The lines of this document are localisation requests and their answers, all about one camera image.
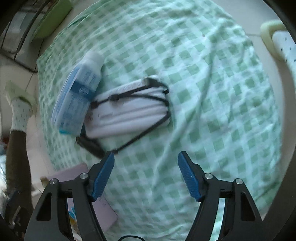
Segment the white blue labelled bottle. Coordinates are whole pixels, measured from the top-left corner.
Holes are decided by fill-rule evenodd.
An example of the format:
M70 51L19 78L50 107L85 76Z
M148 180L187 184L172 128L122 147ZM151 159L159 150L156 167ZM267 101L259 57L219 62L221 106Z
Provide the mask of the white blue labelled bottle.
M79 136L101 81L103 57L87 52L68 75L54 105L51 123L59 133Z

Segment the black oval fob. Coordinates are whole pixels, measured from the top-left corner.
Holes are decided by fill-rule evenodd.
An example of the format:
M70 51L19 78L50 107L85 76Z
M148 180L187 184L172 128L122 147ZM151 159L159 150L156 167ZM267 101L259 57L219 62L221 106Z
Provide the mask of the black oval fob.
M102 159L105 155L105 151L100 144L96 141L89 139L86 136L76 137L76 144L93 154L95 157Z

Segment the person left leg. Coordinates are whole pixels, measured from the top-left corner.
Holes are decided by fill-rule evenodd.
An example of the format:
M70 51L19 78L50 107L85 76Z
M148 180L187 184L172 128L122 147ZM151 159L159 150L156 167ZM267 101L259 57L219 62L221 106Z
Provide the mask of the person left leg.
M6 191L11 194L17 190L20 194L19 204L24 208L25 215L21 220L29 223L33 212L32 180L30 164L27 156L26 133L11 131L6 150Z

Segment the white power bank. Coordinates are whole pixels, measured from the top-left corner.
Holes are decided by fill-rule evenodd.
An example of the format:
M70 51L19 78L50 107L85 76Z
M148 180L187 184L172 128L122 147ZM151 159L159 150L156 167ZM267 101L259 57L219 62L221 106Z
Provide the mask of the white power bank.
M95 96L84 126L91 139L142 132L158 121L169 122L169 88L157 75L142 78Z

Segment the green slipper with sock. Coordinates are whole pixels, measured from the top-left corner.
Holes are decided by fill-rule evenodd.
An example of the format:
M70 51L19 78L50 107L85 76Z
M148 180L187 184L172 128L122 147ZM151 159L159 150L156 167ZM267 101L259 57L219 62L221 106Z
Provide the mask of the green slipper with sock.
M26 133L29 119L37 112L36 99L12 81L6 83L4 94L12 111L11 132Z
M260 35L272 56L286 63L295 64L295 42L281 20L263 23Z

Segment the green tray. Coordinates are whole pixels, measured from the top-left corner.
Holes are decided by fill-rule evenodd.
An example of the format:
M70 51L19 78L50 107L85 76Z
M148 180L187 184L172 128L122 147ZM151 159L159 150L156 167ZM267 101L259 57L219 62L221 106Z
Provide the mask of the green tray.
M69 0L59 0L49 8L34 30L30 41L49 37L73 9Z

